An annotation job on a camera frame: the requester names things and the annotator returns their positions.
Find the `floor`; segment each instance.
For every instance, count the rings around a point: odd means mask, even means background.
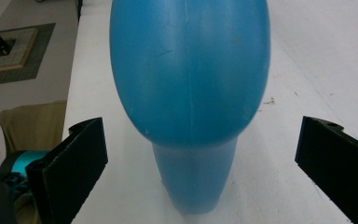
[[[67,99],[78,25],[75,0],[0,0],[0,31],[53,22],[36,79],[0,84],[0,111]]]

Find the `bottle body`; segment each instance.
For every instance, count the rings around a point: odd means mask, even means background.
[[[188,153],[230,145],[233,155],[232,142],[267,83],[267,2],[115,0],[110,48],[121,103],[153,143],[158,163],[163,148]],[[158,168],[162,176],[170,169]]]

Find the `white table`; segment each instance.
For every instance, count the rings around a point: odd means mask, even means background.
[[[84,1],[65,130],[103,117],[109,163],[74,223],[348,223],[295,155],[304,115],[336,122],[358,138],[358,1],[268,3],[271,65],[263,103],[239,137],[220,203],[209,214],[184,216],[160,182],[151,144],[118,99],[108,44],[111,0]]]

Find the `blue plastic bottle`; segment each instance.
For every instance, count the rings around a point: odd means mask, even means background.
[[[183,213],[216,206],[268,78],[266,0],[115,0],[118,95]]]

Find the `blue bottle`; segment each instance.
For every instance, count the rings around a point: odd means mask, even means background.
[[[115,0],[121,103],[183,213],[213,210],[268,78],[266,0]]]

